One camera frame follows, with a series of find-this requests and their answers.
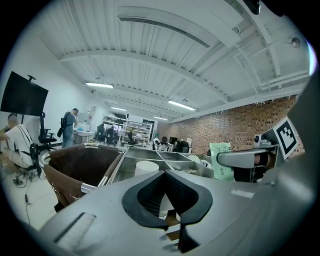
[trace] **ceiling light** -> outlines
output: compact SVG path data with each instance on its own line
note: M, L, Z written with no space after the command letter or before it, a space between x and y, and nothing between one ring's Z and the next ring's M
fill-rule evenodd
M189 107L189 106L186 106L186 105L182 105L182 104L177 103L177 102L174 102L174 101L172 101L172 100L169 100L168 103L173 104L173 105L177 105L177 106L182 107L182 108L185 108L185 109L187 109L187 110L196 110L196 109L194 109L194 108L192 108L192 107Z
M158 119L161 119L161 120L166 120L166 121L169 121L168 119L166 119L166 118L162 118L162 117L157 117L157 116L154 116L154 118L158 118Z
M106 88L113 88L111 84L107 83L100 83L100 82L86 82L87 86L97 86L97 87L106 87Z
M126 109L122 109L122 108L117 108L117 107L111 107L112 109L114 109L114 110L121 110L121 111L127 111Z

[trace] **shelving unit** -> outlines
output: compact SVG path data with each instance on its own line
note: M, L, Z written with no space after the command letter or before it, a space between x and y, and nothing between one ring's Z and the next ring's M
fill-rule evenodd
M119 120L123 121L123 124L118 124L117 121L119 121ZM120 125L123 127L122 133L120 131L118 131L118 135L119 135L118 145L119 146L120 146L121 142L125 141L125 138L129 137L128 136L129 132L133 133L133 139L141 142L142 147L144 147L144 143L146 145L149 144L151 130L152 130L152 124L130 121L128 119L122 119L119 117L108 116L108 115L106 115L103 118L103 123L110 124L110 125L117 125L117 126Z

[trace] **green bag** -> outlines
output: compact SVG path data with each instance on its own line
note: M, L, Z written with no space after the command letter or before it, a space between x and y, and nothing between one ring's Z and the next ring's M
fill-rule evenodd
M230 143L210 143L211 168L214 171L214 178L222 181L233 181L234 170L232 167L224 166L218 163L217 155L222 152L231 152Z

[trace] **white ceiling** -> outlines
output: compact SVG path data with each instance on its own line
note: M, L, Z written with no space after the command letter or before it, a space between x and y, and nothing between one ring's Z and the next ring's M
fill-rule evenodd
M61 0L40 19L57 59L82 84L113 84L84 86L134 115L180 121L297 94L308 80L303 36L263 4L253 15L242 0ZM168 103L184 98L195 111Z

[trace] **black monitor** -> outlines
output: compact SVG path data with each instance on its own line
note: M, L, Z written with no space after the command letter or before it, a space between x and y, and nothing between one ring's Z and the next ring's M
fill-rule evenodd
M48 90L11 72L4 90L1 111L40 117Z

